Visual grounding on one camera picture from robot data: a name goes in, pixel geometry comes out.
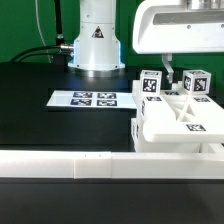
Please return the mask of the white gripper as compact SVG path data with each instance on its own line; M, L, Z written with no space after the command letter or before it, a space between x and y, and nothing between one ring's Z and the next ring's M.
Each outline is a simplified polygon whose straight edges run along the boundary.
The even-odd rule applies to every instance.
M163 54L173 83L172 54L224 52L224 0L144 0L132 37L138 54Z

